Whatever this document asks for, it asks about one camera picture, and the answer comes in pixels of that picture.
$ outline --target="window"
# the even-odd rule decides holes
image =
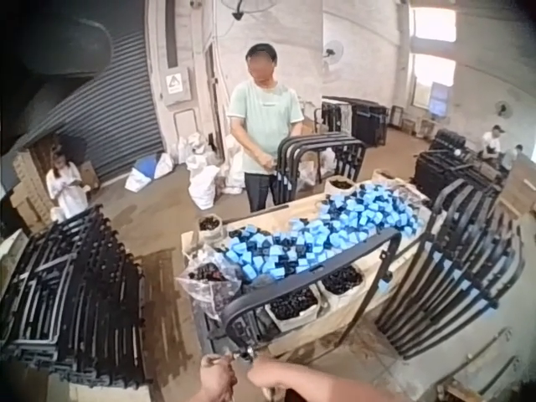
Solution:
[[[446,8],[414,8],[415,36],[456,42],[456,11]]]
[[[412,104],[428,110],[432,85],[437,83],[450,88],[454,84],[456,61],[428,54],[415,54],[413,66],[415,87]]]

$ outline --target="white shirt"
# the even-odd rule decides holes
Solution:
[[[501,165],[507,170],[512,170],[513,162],[518,158],[519,151],[517,149],[508,149],[502,157]]]
[[[491,131],[484,133],[482,136],[482,150],[486,150],[486,147],[490,147],[495,153],[500,153],[501,142],[498,138],[494,138]]]

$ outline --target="woman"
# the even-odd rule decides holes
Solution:
[[[82,177],[75,164],[67,161],[61,147],[52,148],[51,162],[52,169],[46,178],[49,196],[58,201],[65,218],[69,219],[88,207]]]

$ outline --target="man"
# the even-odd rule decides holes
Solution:
[[[253,80],[234,88],[227,115],[231,133],[245,150],[245,191],[250,212],[256,212],[266,208],[269,192],[276,203],[277,147],[288,136],[302,133],[303,114],[296,92],[274,79],[273,46],[252,46],[245,61]]]
[[[501,166],[499,170],[502,175],[506,177],[512,170],[512,165],[514,161],[518,158],[520,152],[523,152],[523,145],[518,144],[514,149],[509,149],[504,153],[502,157]]]
[[[482,136],[482,150],[480,157],[486,162],[495,163],[501,153],[501,142],[499,138],[504,130],[496,124],[491,131],[485,132]]]

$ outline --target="short hair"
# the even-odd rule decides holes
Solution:
[[[245,59],[248,60],[258,53],[266,53],[270,56],[273,63],[277,63],[277,52],[271,44],[254,44],[245,54]]]

